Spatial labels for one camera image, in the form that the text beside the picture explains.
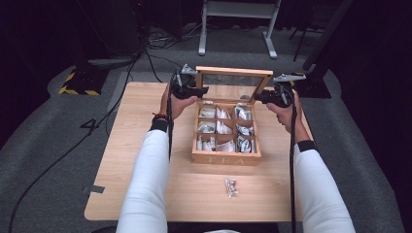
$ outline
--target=metal stand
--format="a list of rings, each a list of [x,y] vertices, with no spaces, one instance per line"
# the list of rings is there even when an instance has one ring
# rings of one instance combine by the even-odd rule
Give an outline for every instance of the metal stand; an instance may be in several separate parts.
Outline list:
[[[206,53],[206,17],[255,17],[255,18],[270,18],[270,23],[267,32],[263,32],[263,39],[269,50],[270,58],[278,57],[275,48],[273,47],[272,39],[270,38],[275,24],[281,0],[276,0],[275,4],[257,4],[257,3],[236,3],[236,2],[215,2],[203,1],[202,15],[202,34],[199,43],[199,55]]]

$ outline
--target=glass panel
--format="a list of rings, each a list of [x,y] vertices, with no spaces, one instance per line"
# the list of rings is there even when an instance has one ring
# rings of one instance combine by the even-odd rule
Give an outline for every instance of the glass panel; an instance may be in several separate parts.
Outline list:
[[[209,86],[209,91],[203,95],[203,98],[249,102],[261,81],[260,77],[203,75],[203,86]],[[228,91],[225,85],[236,86],[236,88],[231,88],[231,91]]]

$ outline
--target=gray carpet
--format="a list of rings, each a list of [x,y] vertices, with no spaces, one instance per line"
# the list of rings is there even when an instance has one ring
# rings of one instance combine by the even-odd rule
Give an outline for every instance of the gray carpet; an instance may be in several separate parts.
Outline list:
[[[198,37],[167,50],[148,50],[152,55],[192,67],[221,66],[273,70],[275,75],[302,71],[301,65],[311,46],[303,46],[292,62],[298,37],[292,31],[273,32],[277,59],[270,59],[261,36],[264,28],[216,30],[208,34],[206,54],[198,56]],[[317,34],[308,34],[313,43]],[[152,58],[154,68],[164,81],[176,66],[165,59]],[[7,232],[10,216],[21,193],[64,152],[86,134],[82,124],[107,114],[119,96],[126,68],[112,70],[102,95],[58,94],[73,67],[51,80],[51,98],[18,128],[0,151],[0,232]],[[143,55],[132,69],[133,81],[157,82],[149,59]],[[404,232],[394,192],[377,165],[362,134],[340,99],[340,86],[328,72],[326,85],[331,99],[302,99],[320,153],[335,177],[358,232]],[[108,141],[107,133],[116,112],[42,177],[18,207],[13,232],[92,232],[115,221],[89,221],[84,217],[87,194],[97,173]],[[288,223],[279,224],[280,232],[290,232]]]

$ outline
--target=left hand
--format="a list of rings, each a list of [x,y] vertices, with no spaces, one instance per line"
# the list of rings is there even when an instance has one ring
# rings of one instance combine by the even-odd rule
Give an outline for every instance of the left hand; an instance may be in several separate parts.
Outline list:
[[[160,103],[159,113],[162,115],[167,115],[167,96],[169,94],[169,84],[163,92]],[[191,96],[188,99],[178,99],[173,94],[171,95],[172,100],[172,119],[177,118],[181,115],[185,107],[194,104],[197,101],[197,96]]]

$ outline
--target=hand-mounted device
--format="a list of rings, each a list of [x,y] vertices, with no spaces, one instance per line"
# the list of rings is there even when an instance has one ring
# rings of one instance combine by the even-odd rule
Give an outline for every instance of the hand-mounted device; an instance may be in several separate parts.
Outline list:
[[[273,103],[286,108],[292,103],[293,90],[291,81],[304,80],[306,76],[281,75],[273,78],[273,90],[264,89],[261,94],[255,94],[255,99],[262,104]]]
[[[188,99],[191,96],[202,98],[209,90],[209,86],[196,88],[195,75],[197,71],[191,69],[187,64],[178,71],[176,79],[172,82],[172,93],[178,99]]]

